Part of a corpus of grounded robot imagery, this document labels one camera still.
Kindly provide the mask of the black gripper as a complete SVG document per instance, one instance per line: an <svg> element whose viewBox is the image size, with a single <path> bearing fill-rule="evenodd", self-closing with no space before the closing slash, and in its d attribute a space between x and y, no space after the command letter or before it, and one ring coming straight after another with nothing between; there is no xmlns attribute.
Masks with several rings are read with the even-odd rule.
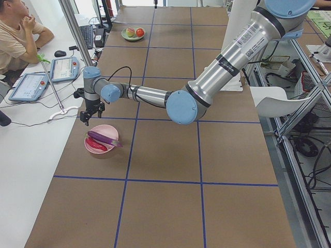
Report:
<svg viewBox="0 0 331 248"><path fill-rule="evenodd" d="M98 118L102 118L102 113L105 110L105 104L100 99L98 100L87 100L85 99L86 110L80 112L80 120L89 126L89 120L91 116L97 113Z"/></svg>

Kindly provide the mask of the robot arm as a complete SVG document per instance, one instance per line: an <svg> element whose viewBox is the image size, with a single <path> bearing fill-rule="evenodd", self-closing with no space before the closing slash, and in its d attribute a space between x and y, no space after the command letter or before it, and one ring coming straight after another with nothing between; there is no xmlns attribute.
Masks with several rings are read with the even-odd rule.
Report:
<svg viewBox="0 0 331 248"><path fill-rule="evenodd" d="M82 94L85 100L86 110L80 112L80 120L87 125L95 113L101 115L104 111L102 100L115 102L126 98L165 108L173 122L188 125L206 113L213 96L269 42L301 32L303 21L314 4L314 1L260 1L229 45L195 80L177 91L110 82L100 76L97 67L86 67L84 86L74 93L75 97Z"/></svg>

